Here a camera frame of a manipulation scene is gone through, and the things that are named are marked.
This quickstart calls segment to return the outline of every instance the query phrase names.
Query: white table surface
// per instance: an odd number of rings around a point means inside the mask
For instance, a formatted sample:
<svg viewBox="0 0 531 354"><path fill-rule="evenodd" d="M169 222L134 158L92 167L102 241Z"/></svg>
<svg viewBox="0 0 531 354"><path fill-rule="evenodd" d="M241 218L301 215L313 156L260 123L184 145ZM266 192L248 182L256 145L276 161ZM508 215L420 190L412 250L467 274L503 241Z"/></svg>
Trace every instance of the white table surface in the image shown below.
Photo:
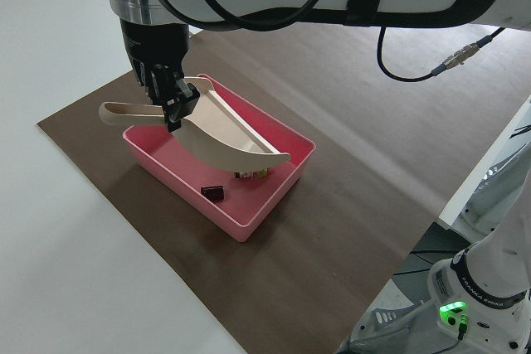
<svg viewBox="0 0 531 354"><path fill-rule="evenodd" d="M36 123L130 70L108 0L0 0L0 352L243 353Z"/></svg>

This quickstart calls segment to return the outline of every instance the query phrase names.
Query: pink plastic container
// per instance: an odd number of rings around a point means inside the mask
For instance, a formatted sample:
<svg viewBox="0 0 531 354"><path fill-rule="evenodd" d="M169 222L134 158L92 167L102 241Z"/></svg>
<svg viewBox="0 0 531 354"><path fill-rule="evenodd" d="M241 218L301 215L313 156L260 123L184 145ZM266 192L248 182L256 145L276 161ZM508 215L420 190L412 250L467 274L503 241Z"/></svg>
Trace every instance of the pink plastic container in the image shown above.
<svg viewBox="0 0 531 354"><path fill-rule="evenodd" d="M197 160L164 126L132 126L124 139L138 163L228 235L244 242L302 175L315 144L207 75L216 92L262 137L291 160L259 180L236 179ZM201 187L223 186L225 199L210 202Z"/></svg>

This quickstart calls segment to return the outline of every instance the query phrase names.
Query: brown mat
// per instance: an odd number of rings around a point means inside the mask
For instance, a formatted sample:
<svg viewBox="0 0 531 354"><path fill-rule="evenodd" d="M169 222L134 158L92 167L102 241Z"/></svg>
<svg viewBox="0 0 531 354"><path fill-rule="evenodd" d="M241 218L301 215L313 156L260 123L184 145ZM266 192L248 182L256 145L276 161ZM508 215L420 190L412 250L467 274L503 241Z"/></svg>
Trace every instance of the brown mat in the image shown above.
<svg viewBox="0 0 531 354"><path fill-rule="evenodd" d="M98 120L103 101L145 102L132 74L39 125L250 354L330 353L528 94L500 93L490 82L502 75L473 67L396 84L377 71L374 40L322 26L192 39L189 75L208 73L318 146L245 244L137 166L123 129Z"/></svg>

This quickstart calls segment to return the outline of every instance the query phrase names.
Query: silver metal connector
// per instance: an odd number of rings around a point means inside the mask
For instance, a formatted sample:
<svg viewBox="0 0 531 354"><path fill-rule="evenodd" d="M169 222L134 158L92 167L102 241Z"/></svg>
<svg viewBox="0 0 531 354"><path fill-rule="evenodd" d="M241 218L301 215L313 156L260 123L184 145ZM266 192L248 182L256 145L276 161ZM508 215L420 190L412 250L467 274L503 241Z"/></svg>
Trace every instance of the silver metal connector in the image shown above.
<svg viewBox="0 0 531 354"><path fill-rule="evenodd" d="M447 70L453 68L454 66L463 65L466 60L471 58L479 50L480 47L477 45L477 43L471 43L459 51L456 51L454 55L448 57L443 64Z"/></svg>

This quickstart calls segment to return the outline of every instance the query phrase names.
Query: brown board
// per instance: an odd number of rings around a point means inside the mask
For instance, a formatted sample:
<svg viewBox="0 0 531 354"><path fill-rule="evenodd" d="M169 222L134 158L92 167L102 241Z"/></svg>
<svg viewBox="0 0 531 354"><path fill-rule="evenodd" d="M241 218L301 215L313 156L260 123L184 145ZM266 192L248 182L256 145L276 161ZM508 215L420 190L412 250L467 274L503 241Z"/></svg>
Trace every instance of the brown board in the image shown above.
<svg viewBox="0 0 531 354"><path fill-rule="evenodd" d="M529 92L493 61L490 74L472 66L397 84L375 65L376 34L298 25L192 39L189 75L211 75L317 144L245 244L136 165L123 129L99 121L104 101L145 103L132 73L39 125L250 354L330 353Z"/></svg>

